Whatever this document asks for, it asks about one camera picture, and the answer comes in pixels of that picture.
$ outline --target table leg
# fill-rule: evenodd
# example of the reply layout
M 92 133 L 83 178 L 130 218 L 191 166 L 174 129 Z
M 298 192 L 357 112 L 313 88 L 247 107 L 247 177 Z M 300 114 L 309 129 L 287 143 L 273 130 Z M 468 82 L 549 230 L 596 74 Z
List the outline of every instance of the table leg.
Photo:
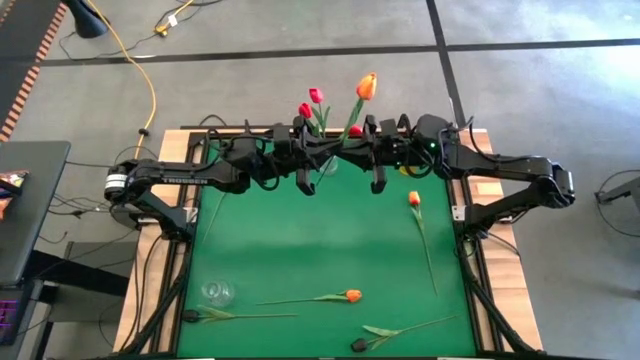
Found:
M 81 287 L 105 294 L 125 296 L 129 279 L 78 264 L 51 254 L 33 250 L 24 272 L 24 277 L 37 277 L 46 281 Z

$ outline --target red tulip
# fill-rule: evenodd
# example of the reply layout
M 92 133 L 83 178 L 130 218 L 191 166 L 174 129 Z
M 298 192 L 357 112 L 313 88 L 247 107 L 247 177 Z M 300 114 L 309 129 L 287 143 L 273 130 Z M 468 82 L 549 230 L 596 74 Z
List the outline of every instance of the red tulip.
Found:
M 300 107 L 298 107 L 298 113 L 305 119 L 311 119 L 311 105 L 307 103 L 300 104 Z
M 309 96 L 311 96 L 311 101 L 316 104 L 320 104 L 322 100 L 324 100 L 324 95 L 322 94 L 322 91 L 320 91 L 320 89 L 309 89 Z
M 357 136 L 361 136 L 362 135 L 362 128 L 358 125 L 353 125 L 350 129 L 349 129 L 349 137 L 353 136 L 353 137 L 357 137 Z

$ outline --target desk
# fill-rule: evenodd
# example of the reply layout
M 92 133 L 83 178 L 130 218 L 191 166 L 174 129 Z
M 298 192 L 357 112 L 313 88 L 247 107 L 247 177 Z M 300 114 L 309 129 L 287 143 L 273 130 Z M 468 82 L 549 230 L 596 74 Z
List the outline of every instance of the desk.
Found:
M 486 132 L 476 131 L 480 147 L 486 152 L 491 152 Z M 200 159 L 200 150 L 189 146 L 190 137 L 197 132 L 195 130 L 167 131 L 160 159 L 178 162 Z M 466 143 L 468 134 L 462 134 L 461 140 Z M 365 180 L 368 179 L 368 174 L 352 173 L 355 168 L 347 164 L 340 165 L 342 166 L 339 166 L 334 176 L 341 181 L 324 179 L 318 194 L 312 199 L 287 189 L 291 184 L 286 181 L 281 184 L 282 189 L 273 193 L 265 193 L 257 186 L 252 186 L 252 189 L 242 196 L 227 195 L 228 198 L 223 200 L 220 206 L 215 226 L 212 226 L 206 239 L 204 233 L 212 212 L 217 206 L 216 199 L 221 195 L 215 189 L 204 189 L 201 194 L 201 219 L 198 221 L 198 232 L 194 240 L 194 255 L 186 296 L 179 299 L 177 304 L 174 301 L 167 311 L 161 331 L 158 332 L 155 341 L 147 344 L 146 349 L 149 346 L 154 346 L 158 351 L 172 349 L 177 351 L 180 357 L 350 356 L 353 353 L 350 353 L 349 343 L 358 337 L 366 337 L 360 329 L 361 325 L 398 329 L 447 315 L 458 315 L 458 317 L 451 320 L 449 324 L 442 324 L 440 329 L 434 327 L 424 332 L 416 332 L 415 336 L 407 335 L 404 339 L 393 339 L 389 344 L 376 349 L 376 353 L 369 355 L 471 355 L 474 351 L 473 323 L 477 324 L 482 338 L 478 346 L 487 350 L 494 349 L 486 314 L 480 305 L 476 306 L 477 314 L 474 314 L 474 311 L 470 310 L 473 306 L 465 302 L 460 269 L 456 267 L 457 259 L 452 252 L 448 252 L 453 249 L 453 232 L 445 183 L 435 177 L 422 181 L 410 179 L 395 172 L 391 174 L 393 170 L 389 170 L 390 181 L 385 192 L 373 196 L 365 194 L 369 191 L 368 181 Z M 499 181 L 474 177 L 470 180 L 471 193 L 475 202 L 488 203 L 502 196 Z M 341 184 L 343 182 L 349 184 L 348 191 L 357 195 L 353 198 L 358 199 L 358 202 L 349 201 L 345 196 L 346 193 L 341 193 L 347 188 Z M 415 223 L 408 210 L 407 189 L 422 193 L 423 206 L 425 206 L 423 212 L 429 214 L 428 217 L 425 216 L 428 219 L 426 220 L 427 233 L 430 241 L 435 244 L 432 251 L 439 254 L 432 257 L 432 259 L 435 258 L 434 276 L 439 286 L 438 296 L 435 296 L 431 287 L 424 253 L 419 247 L 419 233 L 415 230 Z M 453 189 L 455 197 L 460 201 L 462 196 L 460 185 L 454 182 Z M 178 186 L 172 185 L 155 186 L 153 192 L 170 205 L 178 205 L 179 198 L 190 199 L 200 195 L 196 194 L 193 188 L 180 191 Z M 342 200 L 336 197 L 336 192 L 342 196 Z M 271 205 L 264 204 L 265 200 L 271 197 L 275 200 L 276 196 L 281 206 L 289 204 L 296 213 L 303 211 L 300 207 L 300 201 L 302 201 L 300 199 L 314 202 L 315 206 L 307 209 L 305 216 L 290 214 L 291 219 L 282 219 L 281 211 L 284 210 L 276 211 Z M 330 204 L 326 201 L 329 197 L 334 203 L 340 202 L 342 210 L 329 208 Z M 383 206 L 373 206 L 372 198 L 384 202 Z M 258 206 L 266 206 L 266 211 L 263 211 L 260 219 L 253 216 L 255 207 Z M 384 224 L 385 218 L 388 218 L 392 224 Z M 296 231 L 301 227 L 300 224 L 291 222 L 301 221 L 305 222 L 302 228 L 310 228 L 310 232 L 299 232 L 295 236 Z M 357 227 L 353 226 L 353 223 L 361 224 L 359 228 L 363 230 L 359 232 L 354 230 Z M 394 235 L 390 235 L 389 229 L 393 229 Z M 509 226 L 495 226 L 492 231 L 515 245 L 513 232 Z M 281 238 L 274 241 L 276 245 L 267 245 L 267 239 L 273 240 L 276 232 L 281 232 Z M 142 274 L 145 259 L 149 258 L 146 286 L 145 289 L 140 287 L 140 291 L 145 291 L 145 302 L 140 316 L 143 324 L 158 303 L 159 293 L 163 287 L 163 273 L 167 264 L 171 263 L 168 261 L 171 257 L 170 253 L 173 253 L 175 258 L 172 267 L 175 276 L 182 261 L 180 254 L 184 251 L 183 246 L 170 249 L 169 244 L 163 241 L 154 248 L 152 254 L 149 254 L 151 244 L 159 234 L 160 229 L 157 226 L 145 227 L 141 232 L 138 245 L 139 274 Z M 389 242 L 390 236 L 393 236 L 393 243 Z M 218 246 L 209 244 L 212 241 Z M 276 251 L 274 246 L 278 245 L 280 248 Z M 313 255 L 311 249 L 313 247 L 316 255 Z M 327 248 L 332 249 L 330 254 L 325 253 Z M 362 253 L 349 254 L 354 250 Z M 519 259 L 509 250 L 493 242 L 485 241 L 483 250 L 497 306 L 525 341 L 540 348 L 540 339 Z M 244 266 L 240 262 L 243 260 L 239 260 L 242 254 L 251 258 L 251 262 L 247 262 Z M 358 258 L 356 255 L 362 260 L 354 264 L 355 259 Z M 339 265 L 342 268 L 336 269 L 332 265 Z M 206 304 L 200 295 L 199 287 L 209 277 L 232 280 L 236 283 L 237 298 L 228 311 L 238 314 L 295 312 L 299 314 L 295 321 L 299 322 L 287 323 L 291 319 L 273 319 L 270 322 L 257 320 L 249 325 L 246 322 L 243 324 L 243 320 L 231 320 L 224 324 L 177 325 L 174 323 L 176 308 L 182 310 Z M 265 281 L 259 283 L 260 277 Z M 354 305 L 311 303 L 269 306 L 264 309 L 253 306 L 259 301 L 317 296 L 338 292 L 345 287 L 363 290 L 362 303 Z M 394 298 L 394 294 L 405 294 L 407 297 Z M 115 350 L 122 347 L 134 323 L 135 303 L 135 285 L 134 281 L 130 281 L 116 336 Z M 324 321 L 323 325 L 318 326 L 319 321 Z M 257 340 L 251 339 L 258 336 L 262 336 L 266 339 L 265 341 L 271 341 L 268 348 L 260 349 Z M 216 350 L 207 353 L 211 348 Z

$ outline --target orange tulip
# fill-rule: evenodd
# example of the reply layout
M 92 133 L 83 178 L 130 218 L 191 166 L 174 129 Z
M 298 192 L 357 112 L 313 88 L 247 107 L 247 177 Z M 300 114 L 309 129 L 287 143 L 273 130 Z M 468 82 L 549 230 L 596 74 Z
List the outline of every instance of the orange tulip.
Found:
M 420 205 L 420 195 L 418 195 L 417 191 L 412 191 L 409 193 L 409 204 L 413 206 Z
M 362 298 L 360 290 L 347 290 L 345 295 L 347 296 L 347 299 L 349 299 L 349 302 L 357 302 Z
M 371 100 L 373 95 L 376 94 L 376 83 L 377 76 L 376 73 L 370 73 L 360 80 L 360 84 L 356 88 L 356 93 L 358 97 L 362 100 Z

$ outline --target gray carpet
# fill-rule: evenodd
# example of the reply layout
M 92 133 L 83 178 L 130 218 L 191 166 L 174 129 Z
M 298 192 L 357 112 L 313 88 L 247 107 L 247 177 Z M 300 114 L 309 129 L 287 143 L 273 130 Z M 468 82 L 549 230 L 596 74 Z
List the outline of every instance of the gray carpet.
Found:
M 98 4 L 131 45 L 148 36 L 157 17 L 175 2 Z M 450 44 L 640 36 L 636 1 L 437 5 Z M 67 16 L 57 39 L 71 28 Z M 135 53 L 434 43 L 424 1 L 229 0 L 203 9 L 167 39 L 149 40 Z M 115 49 L 108 37 L 74 37 L 67 47 L 77 57 Z M 489 130 L 497 152 L 547 156 L 573 172 L 577 201 L 571 208 L 536 209 L 516 226 L 542 340 L 553 354 L 630 359 L 640 352 L 634 341 L 640 333 L 640 239 L 610 230 L 593 199 L 611 173 L 640 168 L 639 51 L 604 47 L 451 54 L 465 112 L 476 116 L 477 127 Z M 49 58 L 63 56 L 54 45 Z M 307 88 L 316 86 L 333 105 L 331 124 L 340 126 L 355 99 L 355 84 L 369 71 L 377 71 L 380 80 L 366 112 L 378 119 L 430 112 L 452 120 L 435 53 L 163 63 L 145 69 L 158 92 L 158 116 L 146 142 L 154 151 L 165 129 L 196 124 L 209 113 L 232 124 L 245 118 L 255 124 L 288 122 L 307 99 Z M 73 145 L 70 159 L 110 163 L 136 141 L 148 110 L 145 84 L 131 66 L 43 68 L 12 139 L 67 139 Z M 58 191 L 100 198 L 104 175 L 68 166 Z M 504 186 L 508 192 L 521 187 Z M 604 211 L 616 225 L 640 234 L 640 214 L 629 201 Z M 43 235 L 55 238 L 67 229 L 73 241 L 104 241 L 126 232 L 108 216 L 88 214 L 81 221 L 50 216 Z M 47 355 L 93 355 L 105 348 L 93 335 L 86 345 L 77 345 L 86 326 L 54 330 Z

